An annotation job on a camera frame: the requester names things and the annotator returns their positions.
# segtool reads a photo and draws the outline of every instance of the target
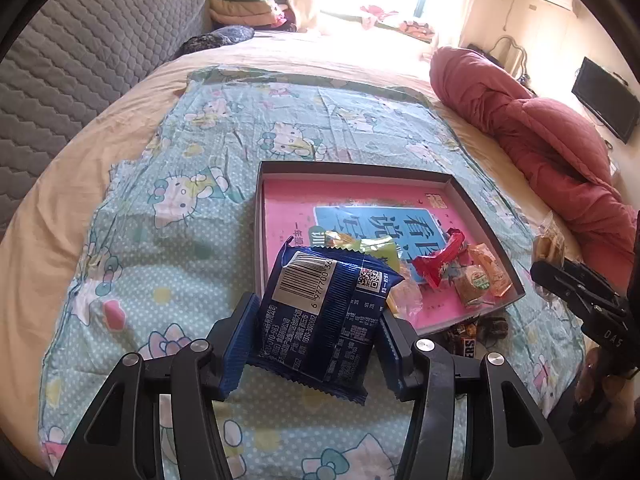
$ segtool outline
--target wall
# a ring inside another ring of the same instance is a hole
[[[503,31],[512,2],[513,9]],[[590,118],[600,135],[613,145],[612,158],[620,167],[616,187],[625,201],[640,208],[640,127],[624,145],[571,94],[582,59],[588,57],[622,76],[633,94],[640,96],[640,84],[604,28],[582,5],[575,16],[541,0],[476,0],[463,33],[463,44],[473,42],[489,49],[503,34],[513,36],[526,49],[527,71],[537,94],[562,101]],[[500,57],[499,50],[494,54]]]

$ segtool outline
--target hello kitty bedsheet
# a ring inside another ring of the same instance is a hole
[[[527,274],[532,234],[425,97],[322,76],[219,66],[197,70],[138,160],[111,171],[44,359],[40,442],[51,471],[84,410],[126,352],[176,353],[252,290],[254,192],[261,160],[402,166],[456,175],[511,257],[526,297],[494,342],[548,413],[582,360],[574,318]],[[375,355],[365,406],[245,367],[216,417],[234,478],[390,479],[412,410]],[[462,468],[464,400],[452,476]],[[168,479],[177,478],[170,402],[161,399]]]

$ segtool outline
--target metal screw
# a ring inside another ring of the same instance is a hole
[[[500,366],[504,364],[504,357],[498,352],[491,352],[486,358],[492,365]]]
[[[423,352],[431,352],[431,350],[436,348],[435,343],[431,339],[418,339],[418,341],[415,342],[415,345],[418,350]]]
[[[139,360],[140,358],[138,357],[138,354],[127,354],[122,358],[122,364],[125,366],[133,366]]]
[[[206,339],[196,339],[196,341],[191,343],[190,347],[194,352],[204,352],[209,348],[209,343]]]

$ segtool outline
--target gray quilted headboard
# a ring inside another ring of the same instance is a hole
[[[181,44],[206,0],[49,0],[0,63],[0,240],[38,176]]]

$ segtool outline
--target red comforter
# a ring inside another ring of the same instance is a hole
[[[470,50],[443,47],[431,61],[440,100],[494,137],[533,191],[575,234],[585,263],[626,290],[636,212],[611,185],[594,126],[552,99],[532,98],[504,70]]]

